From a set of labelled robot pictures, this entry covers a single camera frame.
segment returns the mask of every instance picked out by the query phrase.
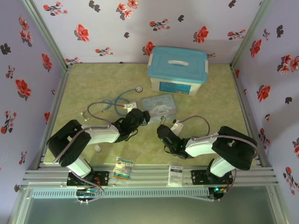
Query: robotic arm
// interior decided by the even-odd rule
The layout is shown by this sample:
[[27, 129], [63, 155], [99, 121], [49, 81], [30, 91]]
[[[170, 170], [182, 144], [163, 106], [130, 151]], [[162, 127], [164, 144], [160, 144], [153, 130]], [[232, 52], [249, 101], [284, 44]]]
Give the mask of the robotic arm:
[[108, 126], [81, 125], [77, 120], [69, 121], [48, 141], [47, 146], [55, 156], [55, 162], [67, 167], [76, 175], [90, 181], [93, 179], [93, 169], [80, 154], [87, 145], [127, 141], [138, 132], [139, 126], [147, 125], [150, 120], [148, 111], [140, 111], [136, 103], [124, 105], [128, 114]]
[[183, 123], [174, 120], [172, 128], [160, 125], [157, 129], [158, 138], [168, 148], [170, 154], [181, 159], [190, 159], [203, 154], [218, 154], [207, 170], [207, 178], [213, 182], [223, 177], [227, 172], [238, 168], [249, 170], [255, 157], [257, 142], [230, 128], [223, 126], [219, 132], [202, 137], [181, 139], [177, 136], [183, 128]]

